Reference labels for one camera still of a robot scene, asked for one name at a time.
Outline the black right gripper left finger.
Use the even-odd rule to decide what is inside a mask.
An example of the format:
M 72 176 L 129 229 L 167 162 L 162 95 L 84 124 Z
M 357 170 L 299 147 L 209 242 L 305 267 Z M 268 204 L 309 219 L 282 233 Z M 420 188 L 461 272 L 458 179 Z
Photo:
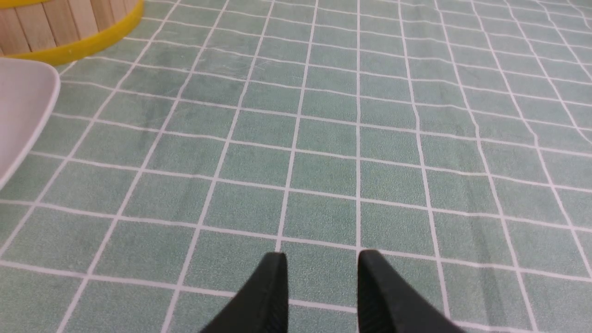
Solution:
M 286 333 L 289 285 L 284 253 L 265 253 L 238 293 L 202 333 Z

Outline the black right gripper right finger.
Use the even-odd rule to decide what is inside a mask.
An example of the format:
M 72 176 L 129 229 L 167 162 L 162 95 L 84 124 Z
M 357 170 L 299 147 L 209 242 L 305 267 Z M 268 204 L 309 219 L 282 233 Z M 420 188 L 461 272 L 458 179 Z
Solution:
M 376 249 L 358 256 L 360 333 L 461 333 L 407 283 Z

